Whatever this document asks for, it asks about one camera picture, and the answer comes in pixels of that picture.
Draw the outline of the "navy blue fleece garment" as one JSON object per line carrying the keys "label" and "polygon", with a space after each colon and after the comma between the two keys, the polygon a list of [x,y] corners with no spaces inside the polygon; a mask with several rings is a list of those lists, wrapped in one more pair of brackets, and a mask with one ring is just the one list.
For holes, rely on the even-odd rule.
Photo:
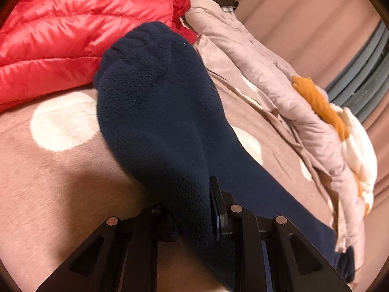
{"label": "navy blue fleece garment", "polygon": [[239,142],[188,41],[161,22],[141,24],[108,49],[94,77],[102,136],[122,168],[167,205],[180,234],[227,287],[232,252],[214,246],[210,177],[254,214],[285,215],[328,261],[334,234]]}

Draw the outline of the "light pink quilted duvet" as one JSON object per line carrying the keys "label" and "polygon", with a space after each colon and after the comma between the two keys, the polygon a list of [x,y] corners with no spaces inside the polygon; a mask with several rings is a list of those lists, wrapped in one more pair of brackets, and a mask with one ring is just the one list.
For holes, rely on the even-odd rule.
{"label": "light pink quilted duvet", "polygon": [[357,180],[342,156],[335,128],[293,87],[292,82],[298,77],[294,68],[262,45],[236,16],[224,12],[215,1],[191,0],[185,18],[197,34],[213,42],[242,72],[245,80],[292,123],[303,148],[329,174],[330,188],[337,196],[345,221],[340,245],[343,250],[353,248],[355,269],[361,268],[365,257],[365,209],[357,194]]}

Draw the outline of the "red puffer jacket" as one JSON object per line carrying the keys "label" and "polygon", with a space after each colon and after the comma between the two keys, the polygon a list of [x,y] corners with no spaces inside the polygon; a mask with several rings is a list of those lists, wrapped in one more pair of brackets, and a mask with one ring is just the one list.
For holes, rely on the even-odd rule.
{"label": "red puffer jacket", "polygon": [[92,82],[104,51],[145,22],[190,43],[189,0],[1,0],[1,110]]}

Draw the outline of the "white and orange plush toy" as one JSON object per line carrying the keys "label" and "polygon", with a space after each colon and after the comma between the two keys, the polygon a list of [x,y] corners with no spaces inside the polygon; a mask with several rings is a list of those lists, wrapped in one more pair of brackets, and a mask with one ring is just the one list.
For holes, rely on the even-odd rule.
{"label": "white and orange plush toy", "polygon": [[330,103],[311,78],[293,76],[292,87],[337,132],[342,156],[354,174],[358,197],[363,200],[365,215],[368,215],[374,204],[373,191],[378,175],[378,161],[366,130],[349,108]]}

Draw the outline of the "grey blue curtain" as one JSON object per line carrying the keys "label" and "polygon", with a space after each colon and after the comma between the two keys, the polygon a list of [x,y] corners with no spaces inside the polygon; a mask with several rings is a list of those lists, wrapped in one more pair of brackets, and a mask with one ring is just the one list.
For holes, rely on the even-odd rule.
{"label": "grey blue curtain", "polygon": [[388,28],[380,22],[370,38],[326,87],[331,103],[363,122],[388,92]]}

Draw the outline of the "pink curtain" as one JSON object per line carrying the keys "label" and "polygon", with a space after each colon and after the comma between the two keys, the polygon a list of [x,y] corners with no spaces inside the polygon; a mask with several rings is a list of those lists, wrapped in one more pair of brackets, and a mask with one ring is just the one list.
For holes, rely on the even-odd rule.
{"label": "pink curtain", "polygon": [[[239,0],[238,19],[298,73],[328,86],[379,23],[369,0]],[[361,285],[388,271],[388,100],[365,121],[379,162],[374,207],[365,220],[367,249]]]}

